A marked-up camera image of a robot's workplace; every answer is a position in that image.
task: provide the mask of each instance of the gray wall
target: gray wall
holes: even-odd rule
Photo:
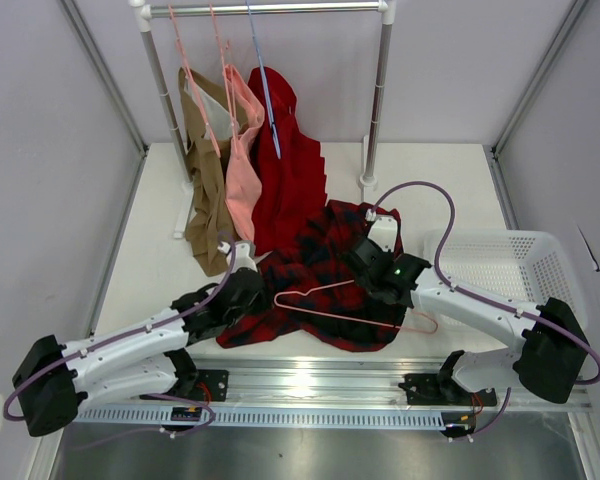
[[[571,1],[398,0],[381,139],[493,144]],[[168,140],[127,2],[79,3],[145,138]],[[298,95],[303,131],[319,140],[360,141],[369,128],[379,15],[275,15],[255,20],[265,62],[279,70]],[[223,36],[232,41],[236,65],[248,74],[256,65],[248,19],[224,17],[219,23]],[[173,27],[169,20],[152,25],[179,111],[180,60]],[[179,26],[192,68],[220,81],[211,20],[183,18]]]
[[[84,331],[138,160],[56,2],[0,0],[0,394],[37,338]],[[5,424],[0,479],[35,445]]]
[[[558,236],[589,299],[587,332],[600,351],[600,0],[586,15],[547,84],[503,152],[522,228]],[[591,388],[600,418],[600,384]]]

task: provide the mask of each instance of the white plastic basket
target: white plastic basket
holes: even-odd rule
[[[444,230],[425,236],[424,257],[433,263]],[[544,304],[549,297],[569,304],[580,326],[588,318],[578,281],[558,240],[521,230],[454,230],[440,256],[442,270],[508,298]],[[464,324],[439,316],[453,327]]]

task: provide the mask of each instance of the pink garment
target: pink garment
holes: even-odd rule
[[[235,100],[247,114],[248,120],[247,129],[231,140],[231,157],[225,180],[225,202],[238,235],[243,240],[253,242],[255,227],[251,214],[262,194],[262,183],[251,165],[249,151],[264,122],[264,107],[233,65],[225,67],[225,79]]]

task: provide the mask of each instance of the hanging clothes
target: hanging clothes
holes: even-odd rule
[[[201,92],[228,111],[224,89],[201,74],[191,70],[191,75]],[[187,225],[185,238],[191,244],[193,256],[208,276],[227,270],[225,255],[218,252],[218,232],[236,236],[233,221],[225,202],[225,173],[231,150],[231,137],[217,138],[221,153],[218,158],[213,142],[208,138],[208,128],[193,97],[187,93],[187,78],[184,70],[178,75],[180,102],[184,113],[189,150],[185,159],[193,177],[193,206],[195,216]],[[209,117],[212,111],[207,110]],[[247,125],[247,115],[241,106],[236,108],[239,131]]]
[[[251,152],[254,169],[262,182],[262,195],[252,216],[258,255],[292,245],[307,217],[320,211],[327,200],[320,143],[300,133],[295,117],[297,99],[291,86],[272,68],[265,67],[265,71],[281,158],[276,154],[267,120]],[[258,68],[251,72],[248,85],[263,103],[265,88]]]
[[[249,151],[264,123],[264,107],[233,65],[227,65],[224,71],[229,90],[247,116],[247,129],[231,142],[225,185],[227,208],[240,238],[255,242],[252,215],[262,194],[262,183],[251,165]]]
[[[349,269],[338,257],[351,248],[358,235],[366,233],[365,212],[369,204],[331,200],[326,207],[306,219],[292,245],[274,250],[259,263],[265,283],[272,294],[312,288],[352,280]],[[400,225],[396,210],[389,212]],[[396,256],[402,253],[400,235],[395,245]],[[354,283],[322,290],[310,296],[295,296],[296,307],[329,312],[349,317],[400,326],[406,308],[374,300]],[[302,329],[321,341],[351,352],[377,351],[392,342],[397,330],[365,323],[337,320],[319,314],[297,312],[274,307],[262,315],[243,317],[235,326],[217,337],[224,348],[271,341]]]

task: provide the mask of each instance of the plaid shirt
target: plaid shirt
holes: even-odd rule
[[[292,246],[274,250],[260,262],[260,271],[269,291],[273,294],[287,290],[306,292],[314,287],[352,280],[353,275],[338,256],[348,250],[359,235],[366,233],[364,214],[370,207],[369,204],[331,200],[326,207],[309,216]],[[400,225],[398,212],[393,210],[390,215]],[[402,252],[400,235],[394,250],[396,255]],[[318,291],[306,297],[282,297],[281,302],[389,325],[402,325],[406,312],[404,307],[372,299],[355,284]],[[380,350],[397,334],[396,329],[273,307],[264,314],[243,317],[216,340],[220,346],[232,348],[271,341],[299,329],[351,352]]]

